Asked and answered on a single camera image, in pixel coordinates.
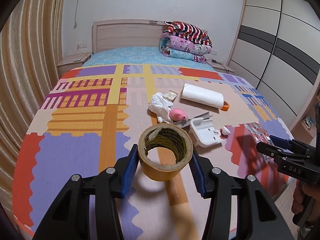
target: blue floral bed sheet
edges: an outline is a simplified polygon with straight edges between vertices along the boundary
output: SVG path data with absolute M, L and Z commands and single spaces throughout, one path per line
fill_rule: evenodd
M 216 72 L 209 64 L 202 64 L 191 60 L 169 58 L 162 55 L 158 47 L 124 47 L 105 50 L 93 54 L 84 66 L 109 64 L 158 64 L 186 66 L 195 69 Z

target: sliding wardrobe door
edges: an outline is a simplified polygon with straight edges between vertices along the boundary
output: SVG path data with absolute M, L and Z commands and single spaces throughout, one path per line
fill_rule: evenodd
M 305 0 L 283 0 L 276 45 L 258 91 L 287 126 L 293 122 L 293 114 L 302 110 L 315 84 L 319 48 L 320 21 L 311 6 Z
M 282 0 L 246 0 L 229 66 L 257 87 L 278 32 Z

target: pink toy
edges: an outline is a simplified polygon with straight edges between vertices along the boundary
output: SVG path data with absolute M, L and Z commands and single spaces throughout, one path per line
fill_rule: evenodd
M 169 112 L 169 116 L 175 122 L 188 119 L 186 113 L 180 108 L 174 108 Z

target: bed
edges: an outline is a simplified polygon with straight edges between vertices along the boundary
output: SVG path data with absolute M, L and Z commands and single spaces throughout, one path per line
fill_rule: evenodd
M 185 82 L 215 90 L 230 104 L 227 112 L 179 97 L 174 107 L 188 116 L 210 111 L 216 128 L 232 134 L 218 147 L 198 148 L 229 175 L 254 174 L 268 194 L 279 196 L 289 177 L 273 161 L 263 162 L 243 124 L 258 122 L 270 134 L 292 138 L 270 104 L 246 80 L 217 73 L 209 65 L 164 57 L 157 48 L 160 21 L 113 20 L 93 24 L 94 55 L 81 68 L 65 73 L 45 98 L 24 138 L 13 180 L 13 213 L 31 239 L 52 201 L 71 175 L 97 175 L 127 156 L 140 134 L 157 123 L 148 111 L 156 92 L 181 92 Z M 165 149 L 154 162 L 172 162 Z M 156 182 L 138 166 L 127 199 L 117 202 L 125 240 L 201 239 L 210 200 L 196 192 L 186 166 L 174 179 Z M 90 198 L 90 228 L 95 226 Z M 230 237 L 236 233 L 236 201 Z M 91 230 L 91 239 L 96 239 Z

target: red plastic wrapper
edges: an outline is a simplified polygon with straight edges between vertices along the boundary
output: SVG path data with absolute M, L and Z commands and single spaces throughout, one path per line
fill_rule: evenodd
M 273 142 L 270 139 L 270 136 L 268 132 L 263 129 L 258 123 L 252 122 L 252 123 L 245 123 L 244 127 L 248 129 L 248 131 L 251 133 L 253 139 L 258 142 L 265 142 L 271 145 L 274 145 Z M 266 156 L 263 154 L 265 163 L 268 163 L 271 158 L 269 156 Z

